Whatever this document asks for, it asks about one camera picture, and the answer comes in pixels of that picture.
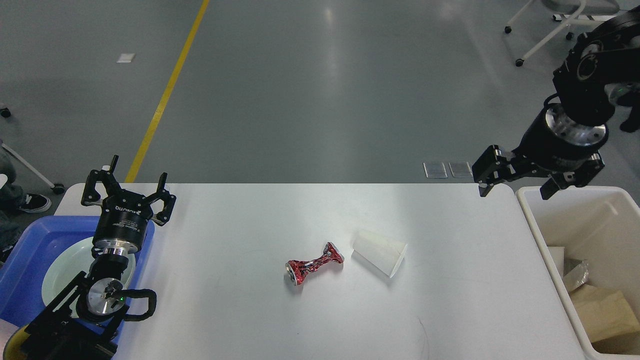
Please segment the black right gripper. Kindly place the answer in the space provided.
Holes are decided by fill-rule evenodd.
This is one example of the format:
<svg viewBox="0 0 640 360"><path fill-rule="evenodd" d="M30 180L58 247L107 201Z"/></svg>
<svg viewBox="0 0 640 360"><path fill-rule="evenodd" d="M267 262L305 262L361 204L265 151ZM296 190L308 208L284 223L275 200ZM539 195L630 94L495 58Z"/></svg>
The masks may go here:
<svg viewBox="0 0 640 360"><path fill-rule="evenodd" d="M562 104L546 104L519 145L507 151L490 145L471 166L478 193L485 198L494 186L522 178L548 180L540 187L542 200L573 186L583 188L604 169L599 153L608 141L607 125L587 126L572 120Z"/></svg>

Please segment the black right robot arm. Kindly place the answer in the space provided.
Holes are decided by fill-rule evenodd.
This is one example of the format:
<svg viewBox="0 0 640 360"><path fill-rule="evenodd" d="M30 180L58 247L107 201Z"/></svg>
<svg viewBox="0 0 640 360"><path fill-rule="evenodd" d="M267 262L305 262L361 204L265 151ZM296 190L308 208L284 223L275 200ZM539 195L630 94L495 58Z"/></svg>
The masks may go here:
<svg viewBox="0 0 640 360"><path fill-rule="evenodd" d="M482 198L494 186L521 178L545 178L543 199L587 186L605 164L600 149L617 107L630 109L622 132L639 129L639 8L578 37L553 71L555 93L542 105L519 145L490 145L471 166Z"/></svg>

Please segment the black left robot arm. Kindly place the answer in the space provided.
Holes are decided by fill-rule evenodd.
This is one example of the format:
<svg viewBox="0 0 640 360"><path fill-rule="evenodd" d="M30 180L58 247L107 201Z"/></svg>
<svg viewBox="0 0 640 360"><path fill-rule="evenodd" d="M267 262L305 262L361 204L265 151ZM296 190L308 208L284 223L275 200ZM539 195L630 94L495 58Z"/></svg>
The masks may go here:
<svg viewBox="0 0 640 360"><path fill-rule="evenodd" d="M25 360L110 360L121 323L145 321L156 311L156 292L129 288L123 275L144 247L149 224L168 223L177 198L167 190L165 172L152 194L124 189L114 176L118 159L90 171L83 188L81 205L100 208L89 270L78 272L23 328L23 339L7 342Z"/></svg>

